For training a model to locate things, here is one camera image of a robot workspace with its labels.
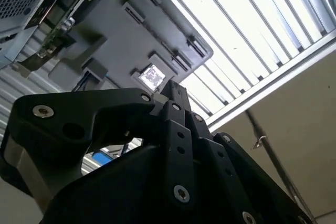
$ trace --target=blue object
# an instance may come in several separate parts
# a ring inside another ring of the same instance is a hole
[[[97,152],[93,154],[92,159],[97,161],[100,165],[105,165],[113,160],[112,157],[106,155],[105,153]]]

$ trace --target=mounting hole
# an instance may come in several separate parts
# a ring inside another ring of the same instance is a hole
[[[225,169],[225,172],[227,175],[229,175],[230,177],[232,176],[232,172],[229,169]]]
[[[180,146],[177,148],[177,151],[178,151],[179,153],[181,153],[181,154],[184,154],[184,153],[185,153],[184,148],[182,148],[182,147],[180,147]]]
[[[85,135],[85,131],[82,126],[75,123],[66,123],[63,126],[63,134],[70,139],[81,139]]]
[[[23,11],[23,14],[24,14],[24,15],[28,15],[31,11],[32,11],[32,9],[27,8],[27,9],[25,9],[25,10]]]
[[[10,41],[10,40],[14,39],[14,38],[16,37],[16,35],[17,35],[17,34],[12,34],[12,35],[10,35],[10,36],[7,36],[7,37],[5,38],[5,41],[7,42],[7,41]]]
[[[184,135],[182,132],[178,132],[177,135],[180,137],[180,138],[184,138]]]

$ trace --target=screw head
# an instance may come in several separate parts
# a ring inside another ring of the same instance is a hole
[[[177,104],[173,103],[173,108],[176,110],[181,110],[180,106],[178,106]]]
[[[146,101],[146,102],[149,102],[149,101],[151,100],[151,98],[150,98],[148,95],[146,95],[146,94],[142,94],[142,95],[141,95],[141,98],[142,98],[144,101]]]
[[[231,143],[231,139],[228,136],[223,135],[223,138],[227,143]]]
[[[243,219],[246,224],[257,224],[256,220],[249,212],[243,212]]]
[[[190,200],[190,195],[187,189],[183,186],[177,185],[174,187],[174,196],[181,203],[188,203]]]
[[[54,115],[54,111],[49,106],[37,105],[33,108],[33,114],[38,118],[50,118]]]
[[[196,118],[199,122],[203,121],[203,118],[201,118],[200,115],[195,115],[195,118]]]

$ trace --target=gray panel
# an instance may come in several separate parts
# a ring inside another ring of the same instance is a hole
[[[24,60],[36,52],[40,46],[39,39],[46,37],[45,31],[45,26],[41,26],[35,30],[28,43],[18,55],[18,60]],[[16,99],[28,94],[63,92],[60,87],[48,79],[49,72],[55,67],[57,62],[57,59],[50,60],[27,79],[23,78],[10,67],[0,70],[0,140],[2,140],[6,129],[12,104]]]
[[[168,65],[172,65],[171,56],[175,50],[183,52],[193,62],[187,71],[176,69],[178,75],[175,74],[174,80],[178,82],[212,55],[209,45],[170,0],[159,3],[160,6],[150,0],[101,0],[88,17],[74,27],[87,38],[104,35],[108,39],[94,57],[108,68],[109,77],[120,87],[138,87],[131,75],[135,70],[143,71],[154,52]],[[188,36],[195,36],[202,43],[206,57],[201,58],[188,46]]]
[[[0,69],[13,62],[36,29],[23,30],[43,0],[0,0]]]

